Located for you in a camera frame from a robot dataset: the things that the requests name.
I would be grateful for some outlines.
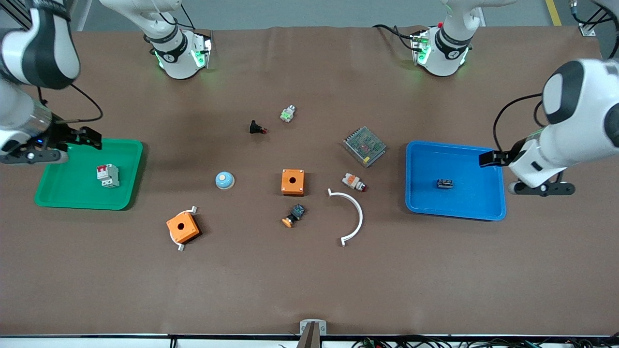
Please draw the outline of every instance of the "brown table surface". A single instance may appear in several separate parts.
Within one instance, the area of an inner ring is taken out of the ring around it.
[[[144,142],[145,172],[132,208],[90,211],[38,207],[43,167],[2,167],[0,333],[286,333],[309,317],[333,334],[617,330],[617,159],[570,168],[569,198],[507,195],[502,222],[404,205],[408,142],[493,147],[500,108],[540,92],[561,64],[598,57],[594,38],[575,27],[481,28],[466,65],[438,78],[371,28],[214,37],[216,70],[173,80],[140,33],[74,35],[77,85],[106,113],[91,126]],[[45,97],[65,118],[95,114],[70,89]],[[505,147],[535,129],[535,103],[504,115]],[[252,119],[270,133],[248,134]],[[361,126],[389,146],[369,169],[340,144]],[[281,195],[284,168],[306,170],[305,197]],[[236,177],[230,191],[214,185],[222,170]],[[370,190],[346,188],[346,172]],[[345,248],[339,237],[357,213],[327,188],[363,207]],[[280,219],[298,202],[308,212],[289,230]],[[181,253],[165,221],[192,205],[205,234]]]

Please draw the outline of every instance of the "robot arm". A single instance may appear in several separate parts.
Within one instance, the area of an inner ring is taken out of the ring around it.
[[[517,0],[441,0],[447,7],[442,27],[433,27],[413,39],[415,62],[430,74],[449,76],[455,73],[469,51],[469,43],[481,23],[477,7],[500,7]]]
[[[0,32],[0,162],[61,163],[67,143],[101,148],[101,134],[70,128],[20,84],[63,89],[80,71],[64,0],[30,0],[32,28]]]
[[[210,57],[211,40],[201,34],[179,29],[169,13],[181,0],[100,0],[127,17],[145,34],[155,48],[159,66],[174,79],[187,79],[203,67]]]
[[[550,178],[619,154],[619,63],[570,61],[546,81],[542,100],[549,125],[509,152],[482,154],[480,165],[507,165],[519,179],[509,187],[514,194],[572,194],[572,184]]]
[[[0,33],[0,74],[15,84],[63,89],[80,71],[63,0],[31,0],[32,28]]]

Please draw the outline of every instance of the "white mounting bracket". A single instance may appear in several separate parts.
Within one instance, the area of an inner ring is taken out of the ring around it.
[[[591,24],[578,24],[578,29],[584,37],[595,36],[595,30],[593,30],[593,25]]]

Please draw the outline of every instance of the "electrical component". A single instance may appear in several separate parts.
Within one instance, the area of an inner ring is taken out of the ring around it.
[[[355,228],[355,230],[351,234],[340,238],[340,241],[342,242],[342,246],[346,246],[346,241],[351,239],[355,235],[357,235],[357,233],[361,229],[361,225],[363,223],[363,211],[361,210],[361,205],[359,205],[359,202],[357,202],[357,200],[351,197],[351,195],[349,194],[345,194],[341,192],[331,192],[330,188],[327,189],[327,192],[329,193],[329,197],[340,196],[340,197],[344,197],[345,199],[348,199],[350,202],[352,202],[355,208],[357,208],[357,212],[359,213],[359,223],[357,224],[357,227]]]
[[[294,105],[290,105],[288,108],[284,109],[282,111],[282,115],[279,116],[279,118],[282,119],[282,121],[284,122],[290,122],[292,121],[292,118],[295,116],[295,110],[297,108],[295,108]]]
[[[344,147],[368,168],[385,153],[387,146],[367,127],[359,128],[344,140]]]
[[[305,214],[305,208],[301,204],[297,204],[296,206],[292,207],[290,215],[282,219],[282,222],[284,223],[284,225],[286,225],[286,227],[292,228],[295,222],[301,220],[303,214]]]
[[[303,169],[282,170],[282,194],[284,196],[303,196],[305,190],[305,172]]]
[[[174,244],[178,245],[178,251],[183,251],[185,243],[199,236],[199,228],[193,219],[193,214],[197,211],[197,207],[191,207],[191,210],[182,211],[168,220],[168,230],[170,230],[170,238]]]
[[[101,186],[105,188],[120,186],[120,182],[118,181],[118,168],[111,163],[97,167],[97,179],[101,180]]]
[[[436,181],[436,187],[438,187],[438,188],[453,188],[454,187],[454,182],[453,182],[453,180],[438,179]]]
[[[430,57],[430,53],[432,52],[432,46],[430,45],[430,31],[426,30],[418,35],[414,35],[410,38],[410,45],[412,48],[417,49],[413,50],[413,61],[415,64],[426,64],[428,58]]]
[[[256,124],[256,120],[251,120],[251,124],[249,125],[249,132],[251,134],[255,134],[255,133],[267,134],[269,130],[258,126],[258,124]]]
[[[365,186],[364,183],[361,182],[361,179],[359,179],[358,176],[352,175],[350,173],[346,173],[346,175],[344,175],[344,179],[342,179],[342,182],[344,183],[344,185],[348,186],[349,188],[361,191],[361,192],[365,192],[368,190],[368,187]]]

